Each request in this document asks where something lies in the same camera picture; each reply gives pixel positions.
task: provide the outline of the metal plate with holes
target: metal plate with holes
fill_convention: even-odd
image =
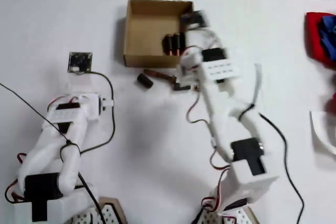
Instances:
[[[105,205],[101,210],[106,224],[121,224],[117,219],[117,215],[114,212],[111,205]],[[73,224],[102,224],[101,218],[97,211],[93,208],[90,208],[88,211],[74,216],[72,219]]]
[[[237,218],[237,224],[258,224],[259,222],[255,222],[248,214],[245,212],[243,208],[238,210],[226,211],[223,215],[218,215],[215,212],[203,211],[200,219],[197,224],[234,224],[235,221],[233,218],[229,216],[234,216]]]

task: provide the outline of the red wire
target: red wire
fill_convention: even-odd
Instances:
[[[202,207],[203,208],[206,208],[206,207],[211,207],[211,209],[206,209],[207,211],[209,211],[209,212],[215,212],[215,211],[217,211],[218,210],[218,208],[219,208],[219,205],[220,205],[220,203],[221,203],[221,182],[222,182],[222,176],[223,176],[223,174],[227,171],[227,170],[229,170],[230,169],[230,166],[229,165],[226,165],[226,166],[224,166],[224,168],[223,168],[223,171],[222,171],[222,173],[221,173],[221,176],[219,177],[219,180],[218,180],[218,184],[217,184],[217,197],[216,197],[216,204],[215,204],[215,206],[212,208],[212,205],[210,205],[210,204],[203,204],[203,202],[205,201],[205,200],[215,200],[215,197],[205,197],[205,198],[203,198],[202,199],[202,201],[201,201],[201,205],[202,205]]]
[[[27,156],[27,154],[26,153],[23,153],[23,152],[20,152],[20,153],[18,153],[17,154],[17,159],[19,160],[19,162],[22,164],[23,163],[23,160],[22,160],[22,158],[21,158],[21,156]]]
[[[69,101],[69,103],[72,103],[74,101],[74,98],[78,99],[78,97],[73,97],[73,98],[71,98],[71,100]]]
[[[7,188],[6,188],[6,190],[5,190],[5,198],[6,198],[6,200],[7,200],[9,203],[12,203],[12,204],[15,204],[16,202],[15,202],[15,200],[14,200],[14,201],[10,200],[10,199],[8,198],[7,194],[8,194],[8,191],[9,191],[13,186],[16,185],[16,183],[17,183],[17,179],[14,180],[9,186],[7,186]]]
[[[225,166],[215,166],[214,163],[212,162],[212,159],[213,159],[213,157],[215,156],[216,151],[217,151],[217,150],[215,149],[214,152],[213,152],[213,154],[211,154],[211,156],[210,156],[210,164],[211,164],[211,166],[212,166],[213,168],[215,168],[216,170],[223,170],[223,169],[225,168]]]
[[[65,96],[61,96],[61,97],[58,97],[58,98],[53,99],[53,100],[48,104],[47,111],[49,111],[50,106],[51,106],[54,102],[56,102],[58,99],[61,99],[61,98],[64,98],[64,97],[65,97]]]
[[[183,53],[181,54],[181,56],[185,56],[185,55],[186,55],[186,53],[187,53],[187,51],[188,51],[190,48],[193,48],[193,47],[197,47],[197,48],[199,48],[199,49],[203,50],[203,48],[202,48],[202,47],[199,47],[199,46],[196,46],[196,45],[193,45],[193,46],[188,46],[188,47],[186,47],[186,48],[184,49],[184,51],[183,51]]]
[[[19,162],[22,164],[23,163],[23,160],[21,158],[21,156],[27,156],[26,153],[23,153],[23,152],[20,152],[16,155],[17,159],[19,160]],[[16,192],[12,192],[10,195],[12,196],[13,200],[10,200],[9,197],[8,197],[8,191],[17,184],[18,180],[14,180],[9,186],[7,186],[6,190],[5,190],[5,198],[6,200],[9,202],[9,203],[12,203],[12,204],[15,204],[17,202],[19,202],[19,200],[22,200],[24,201],[25,198],[23,196],[20,196],[19,194],[17,194]]]

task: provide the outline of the robotic arm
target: robotic arm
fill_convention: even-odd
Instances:
[[[92,54],[74,55],[71,61],[70,54],[69,69],[87,71]],[[88,124],[97,121],[109,105],[113,102],[92,92],[66,94],[49,104],[41,135],[18,172],[24,201],[14,205],[16,224],[65,223],[94,206],[91,197],[98,198],[95,186],[88,185],[93,196],[83,186],[76,186],[80,150]]]
[[[214,33],[204,27],[205,22],[200,22],[202,15],[199,12],[192,15],[198,17],[182,18],[182,21],[188,20],[187,50],[177,68],[177,79],[182,84],[194,80],[198,82],[209,113],[209,129],[216,151],[230,165],[227,176],[215,189],[214,197],[209,197],[213,200],[208,202],[212,211],[222,213],[258,200],[278,178],[278,172],[259,113],[252,108],[240,118],[246,105],[234,98],[232,78],[239,72],[230,59],[231,55],[221,48]],[[214,42],[209,43],[204,34]],[[239,120],[250,132],[251,138],[230,139],[226,134],[226,123],[230,117]]]

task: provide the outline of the cardboard box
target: cardboard box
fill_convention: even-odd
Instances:
[[[127,67],[174,68],[179,56],[163,52],[166,34],[179,33],[182,14],[193,11],[192,2],[130,0],[126,16],[124,60]]]

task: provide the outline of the white table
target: white table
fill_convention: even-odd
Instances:
[[[128,0],[0,0],[0,81],[39,111],[61,93],[70,51],[92,51],[92,69],[107,74],[115,89],[117,131],[108,146],[82,157],[82,173],[101,195],[119,198],[129,223],[190,223],[218,180],[208,158],[212,148],[203,125],[185,113],[194,93],[174,93],[155,81],[144,92],[134,84],[141,69],[122,63]],[[334,93],[333,71],[309,59],[304,15],[332,12],[333,0],[186,0],[204,9],[226,47],[239,48],[245,63],[238,91],[250,101],[253,62],[262,64],[259,109],[289,142],[289,170],[306,201],[301,223],[334,223],[335,159],[314,144],[309,110],[321,110]],[[97,89],[109,93],[95,77]],[[18,152],[28,152],[40,134],[41,118],[0,89],[0,188],[15,178]],[[203,103],[193,116],[206,116]],[[90,128],[87,146],[105,141],[110,113]],[[230,123],[230,137],[247,137]],[[281,177],[252,209],[260,223],[295,223],[300,202],[282,165],[283,143],[269,127]],[[13,207],[0,199],[0,216],[10,223]]]

